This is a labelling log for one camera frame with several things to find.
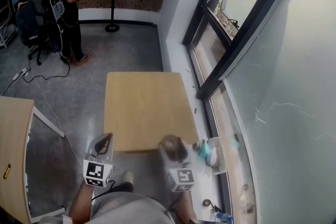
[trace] gray concrete floor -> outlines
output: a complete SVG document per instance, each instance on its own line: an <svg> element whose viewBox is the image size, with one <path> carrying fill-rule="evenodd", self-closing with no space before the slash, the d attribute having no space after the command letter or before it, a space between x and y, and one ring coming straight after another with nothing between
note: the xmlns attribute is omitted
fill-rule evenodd
<svg viewBox="0 0 336 224"><path fill-rule="evenodd" d="M27 84L20 79L6 96L34 99L35 106L55 125L57 121L41 96L37 82L58 116L63 131L80 160L93 137L103 132L104 93L108 72L163 71L156 28L121 25L120 31L107 33L103 24L81 25L82 49L90 53L90 60L81 67L71 65L66 78L45 81L37 78ZM66 75L68 66L52 50L45 50L42 65L36 57L26 80L38 74L45 77ZM0 92L12 82L15 73L27 65L24 46L16 38L8 50L0 49ZM61 139L37 119L30 129L26 157L28 200L33 215L45 214L69 206L77 193L82 174L66 139ZM151 196L168 205L162 176L162 164L157 152L117 153L113 156L113 177L117 184L125 171L135 175L135 191Z"/></svg>

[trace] water bottle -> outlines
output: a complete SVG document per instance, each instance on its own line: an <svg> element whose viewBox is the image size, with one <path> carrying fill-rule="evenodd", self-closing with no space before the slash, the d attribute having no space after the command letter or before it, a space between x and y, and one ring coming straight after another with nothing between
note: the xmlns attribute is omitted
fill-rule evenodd
<svg viewBox="0 0 336 224"><path fill-rule="evenodd" d="M232 221L233 217L227 213L217 213L216 218L220 219L223 222Z"/></svg>

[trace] wooden table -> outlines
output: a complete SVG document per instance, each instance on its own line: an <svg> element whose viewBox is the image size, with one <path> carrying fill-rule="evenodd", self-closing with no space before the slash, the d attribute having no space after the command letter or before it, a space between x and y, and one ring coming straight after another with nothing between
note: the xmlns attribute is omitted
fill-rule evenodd
<svg viewBox="0 0 336 224"><path fill-rule="evenodd" d="M26 195L26 148L33 116L64 137L64 133L34 107L33 100L0 97L0 206L23 224L38 222L45 216L31 217ZM10 171L4 179L9 164ZM46 215L64 211L61 208Z"/></svg>
<svg viewBox="0 0 336 224"><path fill-rule="evenodd" d="M114 135L114 151L157 149L168 134L187 144L198 140L179 73L111 72L107 76L104 132Z"/></svg>

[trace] man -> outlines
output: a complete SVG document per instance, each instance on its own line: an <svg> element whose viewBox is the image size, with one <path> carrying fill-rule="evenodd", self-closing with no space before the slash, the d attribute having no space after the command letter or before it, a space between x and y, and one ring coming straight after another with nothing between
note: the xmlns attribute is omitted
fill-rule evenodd
<svg viewBox="0 0 336 224"><path fill-rule="evenodd" d="M70 208L66 224L174 224L167 209L157 201L133 193L134 177L131 172L124 176L124 183L111 189L111 193L97 198L92 216L91 199L93 186L82 183ZM174 204L179 218L188 224L191 218L195 219L190 193L182 193L181 199ZM40 224L61 224L55 217L45 217Z"/></svg>
<svg viewBox="0 0 336 224"><path fill-rule="evenodd" d="M63 57L68 63L70 63L72 60L72 51L76 60L76 66L80 66L89 60L89 55L84 55L81 49L81 34L78 23L77 1L80 0L62 0L65 11L58 22L63 28Z"/></svg>

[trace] cable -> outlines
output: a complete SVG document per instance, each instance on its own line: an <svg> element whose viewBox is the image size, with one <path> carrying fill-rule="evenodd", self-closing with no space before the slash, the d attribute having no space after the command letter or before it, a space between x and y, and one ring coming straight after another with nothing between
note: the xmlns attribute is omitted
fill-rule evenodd
<svg viewBox="0 0 336 224"><path fill-rule="evenodd" d="M33 77L31 80L29 80L29 81L25 80L24 77L23 77L23 80L24 80L25 82L27 82L27 83L31 83L31 82L33 81L33 79L38 78L38 77L41 77L41 78L43 78L44 80L48 80L48 79L51 79L51 78L66 78L66 77L69 75L69 73L70 73L70 65L69 65L68 62L66 62L66 63L67 63L67 65L68 65L69 69L68 69L68 73L67 73L65 76L51 76L51 77L49 77L49 78L45 78L45 77L42 76L42 75L37 75L37 76L34 76L34 77Z"/></svg>
<svg viewBox="0 0 336 224"><path fill-rule="evenodd" d="M79 3L80 3L80 1L81 0L78 0L78 4L77 4L77 10L79 10ZM57 7L57 3L55 4L55 1L54 1L54 6L56 7L56 10L57 10L57 12L58 12L58 14L59 14L59 17L61 17L62 18L62 21L63 21L63 23L67 26L67 27L76 27L77 25L78 25L78 21L79 21L79 18L77 17L77 22L76 22L76 24L75 25L67 25L66 24L66 22L65 22L65 20L64 20L64 18L62 17L62 14L59 12L59 10L58 10L58 7Z"/></svg>
<svg viewBox="0 0 336 224"><path fill-rule="evenodd" d="M62 129L60 123L59 123L59 120L58 120L57 116L56 116L55 113L52 111L52 108L51 108L51 106L49 105L49 103L47 102L46 97L45 97L44 94L42 93L41 88L40 88L40 86L38 85L37 81L36 81L36 86L37 86L38 89L40 90L40 94L43 96L44 101L46 102L46 104L47 104L48 107L50 108L50 111L52 112L52 114L53 114L54 117L56 118L60 130L63 132L63 129ZM74 149L72 148L69 138L66 136L66 134L65 134L64 136L65 136L66 139L68 140L68 142L69 142L69 146L70 146L70 148L71 148L71 150L72 150L74 156L76 157L76 159L77 159L77 161L78 161L78 163L79 163L79 165L80 165L80 167L81 167L81 171L82 171L82 173L83 173L83 166L82 166L82 163L80 162L80 160L78 159L78 157L77 157L77 155L76 155Z"/></svg>
<svg viewBox="0 0 336 224"><path fill-rule="evenodd" d="M4 93L2 94L2 96L5 96L5 93L9 90L9 88L13 85L15 85L15 83L19 80L19 78L21 78L21 75L22 75L22 72L20 73L20 75L15 79L13 80L10 85L8 85L8 87L6 88L6 90L4 91Z"/></svg>
<svg viewBox="0 0 336 224"><path fill-rule="evenodd" d="M168 211L171 211L173 209L173 206L182 199L182 193L178 195L178 197L169 205Z"/></svg>
<svg viewBox="0 0 336 224"><path fill-rule="evenodd" d="M102 193L102 194L100 194L100 195L98 195L98 196L95 196L94 198L92 198L91 201L93 201L94 199L96 199L96 198L98 198L98 197L100 197L100 196L103 196L103 195L105 195L105 194L107 194L107 193L111 193L111 190L112 190L113 186L114 186L115 183L116 183L114 180L110 180L108 183L111 183L111 182L112 182L112 185L111 185L111 187L110 187L109 190L105 191L104 193Z"/></svg>
<svg viewBox="0 0 336 224"><path fill-rule="evenodd" d="M181 217L178 215L178 213L177 213L177 211L176 211L175 208L172 209L172 212L175 213L177 219L179 220L179 222L180 222L181 224L185 224L185 222L184 222L184 221L181 219Z"/></svg>

